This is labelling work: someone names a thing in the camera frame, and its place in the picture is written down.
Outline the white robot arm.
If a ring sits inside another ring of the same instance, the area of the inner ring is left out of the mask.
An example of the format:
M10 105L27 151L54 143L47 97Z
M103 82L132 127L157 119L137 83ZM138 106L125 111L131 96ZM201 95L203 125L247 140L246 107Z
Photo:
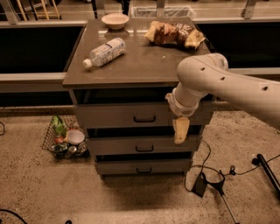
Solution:
M182 144L189 130L189 117L208 94L217 96L268 125L280 130L280 82L228 71L220 53L191 56L177 67L178 85L165 96L172 113L174 143Z

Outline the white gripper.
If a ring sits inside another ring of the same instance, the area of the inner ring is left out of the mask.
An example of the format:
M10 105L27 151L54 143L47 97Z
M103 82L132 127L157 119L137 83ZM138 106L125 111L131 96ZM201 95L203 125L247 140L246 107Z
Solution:
M171 93L165 96L165 99L169 103L171 112L178 117L172 120L174 143L182 144L186 140L190 126L190 120L187 117L192 116L198 108L200 95L190 89L174 88Z

